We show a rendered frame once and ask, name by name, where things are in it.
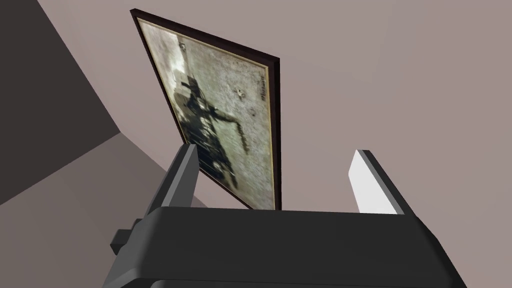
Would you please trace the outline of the dark framed wall picture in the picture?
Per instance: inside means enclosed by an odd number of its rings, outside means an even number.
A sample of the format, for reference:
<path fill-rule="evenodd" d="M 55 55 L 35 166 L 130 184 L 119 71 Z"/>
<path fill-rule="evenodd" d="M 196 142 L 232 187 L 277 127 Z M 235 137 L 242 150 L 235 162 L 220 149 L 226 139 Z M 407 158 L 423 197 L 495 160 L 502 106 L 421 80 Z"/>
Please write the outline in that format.
<path fill-rule="evenodd" d="M 133 8 L 179 135 L 245 207 L 282 209 L 280 59 Z"/>

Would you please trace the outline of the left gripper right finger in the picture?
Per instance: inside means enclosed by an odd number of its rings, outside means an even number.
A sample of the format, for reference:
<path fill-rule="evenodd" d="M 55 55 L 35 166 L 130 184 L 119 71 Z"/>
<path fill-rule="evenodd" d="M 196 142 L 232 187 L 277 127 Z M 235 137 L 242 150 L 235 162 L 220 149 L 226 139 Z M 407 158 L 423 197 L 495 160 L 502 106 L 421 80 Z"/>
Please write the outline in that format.
<path fill-rule="evenodd" d="M 348 178 L 360 213 L 414 214 L 370 150 L 355 151 Z"/>

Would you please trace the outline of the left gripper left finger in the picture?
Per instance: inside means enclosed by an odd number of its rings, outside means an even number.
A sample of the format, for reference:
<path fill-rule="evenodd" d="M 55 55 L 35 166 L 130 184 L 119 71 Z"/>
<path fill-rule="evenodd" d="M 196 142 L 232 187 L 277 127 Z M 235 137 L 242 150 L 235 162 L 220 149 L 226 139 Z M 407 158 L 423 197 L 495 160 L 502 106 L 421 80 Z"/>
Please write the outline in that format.
<path fill-rule="evenodd" d="M 149 215 L 159 207 L 190 207 L 198 174 L 197 146 L 190 143 L 181 145 L 145 214 Z"/>

